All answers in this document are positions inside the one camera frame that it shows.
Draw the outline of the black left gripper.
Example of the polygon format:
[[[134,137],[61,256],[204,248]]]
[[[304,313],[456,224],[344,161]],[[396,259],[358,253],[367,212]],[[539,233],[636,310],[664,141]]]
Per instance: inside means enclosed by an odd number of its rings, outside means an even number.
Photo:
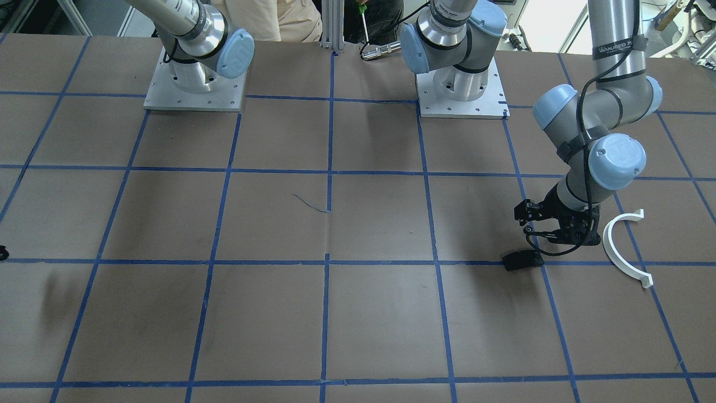
[[[590,213],[584,208],[568,208],[558,199],[555,187],[540,203],[531,199],[522,200],[514,207],[514,219],[519,221],[521,226],[529,221],[557,219],[558,229],[553,231],[535,232],[531,228],[522,230],[527,235],[542,236],[553,244],[578,245],[585,239],[584,246],[596,246],[601,242],[601,236],[597,233],[599,206],[593,205]]]

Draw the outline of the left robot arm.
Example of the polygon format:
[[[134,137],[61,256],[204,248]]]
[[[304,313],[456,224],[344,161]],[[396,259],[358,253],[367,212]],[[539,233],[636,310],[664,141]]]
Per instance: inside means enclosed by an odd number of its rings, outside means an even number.
[[[639,141],[615,131],[660,106],[663,91],[646,74],[647,39],[640,1],[589,1],[594,77],[578,91],[557,85],[537,100],[535,121],[550,138],[568,173],[541,202],[514,210],[527,240],[598,245],[599,206],[644,170]],[[489,1],[430,1],[399,36],[402,56],[415,74],[435,72],[441,95],[472,101],[483,94],[488,67],[508,18]]]

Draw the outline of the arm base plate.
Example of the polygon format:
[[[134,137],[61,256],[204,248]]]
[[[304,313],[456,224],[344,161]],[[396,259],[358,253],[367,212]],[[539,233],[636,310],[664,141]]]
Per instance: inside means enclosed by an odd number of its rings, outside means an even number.
[[[420,114],[426,118],[501,119],[511,115],[496,60],[476,74],[444,67],[415,76]]]
[[[143,106],[147,110],[240,112],[247,71],[226,78],[194,62],[164,62],[166,49],[159,54]]]

